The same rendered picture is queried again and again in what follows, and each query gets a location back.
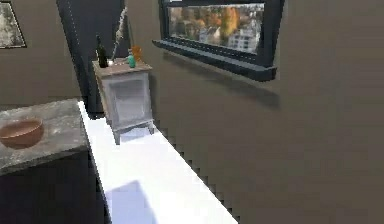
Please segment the dark glass bottle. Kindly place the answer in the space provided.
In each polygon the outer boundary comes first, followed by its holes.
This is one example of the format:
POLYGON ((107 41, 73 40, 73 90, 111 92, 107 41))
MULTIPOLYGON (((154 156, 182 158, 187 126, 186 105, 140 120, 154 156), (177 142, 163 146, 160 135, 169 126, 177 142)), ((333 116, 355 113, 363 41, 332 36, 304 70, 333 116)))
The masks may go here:
POLYGON ((97 48, 96 48, 96 50, 97 50, 99 66, 101 68, 106 68, 108 66, 108 61, 107 61, 107 57, 106 57, 106 51, 105 51, 104 46, 101 43, 101 38, 100 38, 99 35, 96 36, 96 40, 97 40, 97 48))

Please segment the framed grey wall picture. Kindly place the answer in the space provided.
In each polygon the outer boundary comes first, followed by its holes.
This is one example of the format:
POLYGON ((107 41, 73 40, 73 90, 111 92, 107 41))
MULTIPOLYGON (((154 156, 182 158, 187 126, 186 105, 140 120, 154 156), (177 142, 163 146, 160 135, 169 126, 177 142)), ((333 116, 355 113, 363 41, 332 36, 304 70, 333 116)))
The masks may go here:
POLYGON ((0 49, 25 48, 26 43, 10 1, 0 1, 0 49))

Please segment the dark tall fridge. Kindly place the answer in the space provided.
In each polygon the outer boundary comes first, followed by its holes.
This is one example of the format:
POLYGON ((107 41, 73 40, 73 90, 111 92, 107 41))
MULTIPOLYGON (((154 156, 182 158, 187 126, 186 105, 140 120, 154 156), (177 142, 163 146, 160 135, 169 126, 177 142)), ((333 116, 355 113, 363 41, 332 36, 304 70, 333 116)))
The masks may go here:
POLYGON ((110 58, 125 0, 56 0, 77 83, 91 119, 104 116, 93 69, 97 36, 110 58))

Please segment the black framed window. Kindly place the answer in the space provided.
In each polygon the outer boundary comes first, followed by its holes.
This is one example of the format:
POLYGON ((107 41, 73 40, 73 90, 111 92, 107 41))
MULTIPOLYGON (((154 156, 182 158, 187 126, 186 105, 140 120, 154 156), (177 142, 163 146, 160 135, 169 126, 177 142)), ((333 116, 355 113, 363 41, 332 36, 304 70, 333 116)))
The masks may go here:
POLYGON ((251 80, 276 77, 275 50, 285 0, 159 0, 153 44, 251 80))

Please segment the white side cabinet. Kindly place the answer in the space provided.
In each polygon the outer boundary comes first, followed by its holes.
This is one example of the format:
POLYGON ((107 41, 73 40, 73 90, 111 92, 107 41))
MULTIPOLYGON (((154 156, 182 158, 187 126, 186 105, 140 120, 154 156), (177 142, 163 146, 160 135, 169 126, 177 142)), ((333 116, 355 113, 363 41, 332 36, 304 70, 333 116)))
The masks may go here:
POLYGON ((92 62, 98 90, 115 144, 120 144, 121 135, 136 127, 146 126, 150 134, 155 125, 151 107, 149 74, 152 67, 137 62, 131 68, 124 59, 101 68, 92 62))

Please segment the grey stone top counter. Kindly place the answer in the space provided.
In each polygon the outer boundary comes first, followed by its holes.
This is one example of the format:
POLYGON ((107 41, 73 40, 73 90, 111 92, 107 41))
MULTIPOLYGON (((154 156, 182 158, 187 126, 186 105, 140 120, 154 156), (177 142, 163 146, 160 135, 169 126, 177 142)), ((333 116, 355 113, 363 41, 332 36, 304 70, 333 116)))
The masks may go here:
POLYGON ((0 111, 0 128, 29 118, 43 126, 35 145, 0 143, 0 224, 110 224, 79 102, 0 111))

